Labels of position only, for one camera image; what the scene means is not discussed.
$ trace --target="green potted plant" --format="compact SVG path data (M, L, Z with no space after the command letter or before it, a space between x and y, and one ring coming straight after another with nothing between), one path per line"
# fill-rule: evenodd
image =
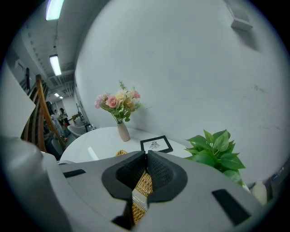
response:
M239 153L233 153L235 143L234 140L229 142L231 134L227 130L213 135L203 131L205 137L197 135L187 140L193 147L185 149L192 155L186 159L212 166L234 182L243 185L239 169L244 169L245 166L238 158Z

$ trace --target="chair backrest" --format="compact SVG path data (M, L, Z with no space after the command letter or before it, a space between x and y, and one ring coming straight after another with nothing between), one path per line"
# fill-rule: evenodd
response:
M68 126L68 130L76 137L80 137L81 135L86 133L85 126L75 127L75 126Z

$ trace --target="white rose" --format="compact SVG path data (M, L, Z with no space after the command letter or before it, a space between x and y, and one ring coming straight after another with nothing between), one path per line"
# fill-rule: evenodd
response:
M120 90L116 93L116 98L120 101L123 102L126 100L126 91L125 90Z
M125 104L126 104L130 109L132 109L133 107L135 107L135 103L134 103L134 101L132 100L132 98L127 98L126 101L125 101Z

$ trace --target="pink rose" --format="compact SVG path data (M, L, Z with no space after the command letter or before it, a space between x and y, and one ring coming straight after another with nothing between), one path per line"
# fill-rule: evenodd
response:
M136 90L133 90L133 92L132 92L132 96L133 96L134 98L140 98L140 94L139 94Z
M106 101L107 106L110 108L116 108L119 101L115 96L109 96L108 100Z

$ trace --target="black rubber pad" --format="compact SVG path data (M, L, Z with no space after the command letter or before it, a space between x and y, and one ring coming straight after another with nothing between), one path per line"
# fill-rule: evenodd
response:
M219 189L212 194L234 225L242 223L251 216L227 190Z
M86 171L83 169L78 169L78 170L74 170L70 172L64 172L63 175L65 178L69 178L69 177L77 176L83 173L86 173Z

